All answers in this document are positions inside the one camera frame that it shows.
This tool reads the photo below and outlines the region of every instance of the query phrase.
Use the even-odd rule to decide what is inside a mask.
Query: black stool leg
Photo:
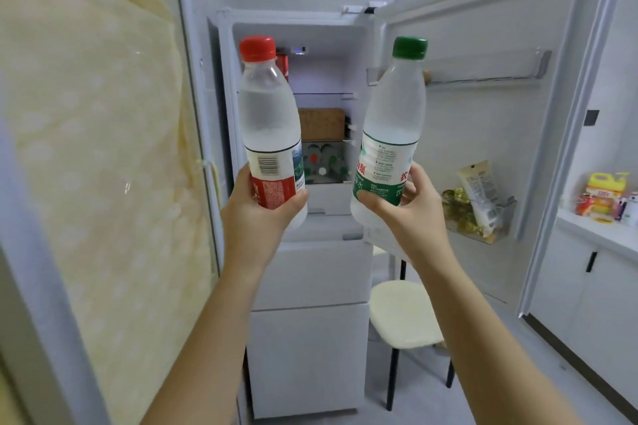
[[[392,348],[392,359],[390,360],[390,380],[388,381],[388,399],[385,403],[385,409],[392,412],[392,404],[394,403],[394,387],[397,383],[397,367],[399,365],[399,350]]]
[[[448,388],[452,388],[452,382],[454,381],[454,365],[452,364],[452,360],[450,360],[450,368],[447,369],[447,381],[445,382],[445,386]]]

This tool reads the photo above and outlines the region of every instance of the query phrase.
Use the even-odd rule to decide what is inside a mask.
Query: hand
[[[365,190],[359,190],[357,197],[384,220],[413,265],[425,262],[435,266],[443,253],[452,251],[441,196],[418,163],[412,163],[410,176],[412,182],[403,187],[398,207]]]
[[[228,204],[221,210],[224,227],[224,273],[239,270],[261,278],[281,243],[283,232],[306,205],[303,190],[276,210],[260,207],[254,198],[253,182],[246,164],[237,174]]]

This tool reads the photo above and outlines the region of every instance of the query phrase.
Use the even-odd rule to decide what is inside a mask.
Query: red label
[[[274,210],[297,194],[294,176],[283,180],[252,179],[257,202],[264,208]]]

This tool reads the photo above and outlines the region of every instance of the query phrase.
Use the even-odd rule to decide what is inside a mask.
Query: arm
[[[228,425],[248,339],[250,310],[284,230],[307,201],[307,191],[276,210],[253,199],[246,165],[222,209],[225,262],[219,281],[142,425]]]
[[[459,265],[423,168],[413,163],[410,174],[402,206],[357,196],[386,222],[426,287],[477,424],[582,425]]]

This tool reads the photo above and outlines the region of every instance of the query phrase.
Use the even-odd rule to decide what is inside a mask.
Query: snack package
[[[499,220],[498,197],[489,171],[489,162],[483,160],[474,165],[468,165],[458,170],[456,174],[461,179],[461,185],[470,199],[483,237],[489,237],[498,227]]]

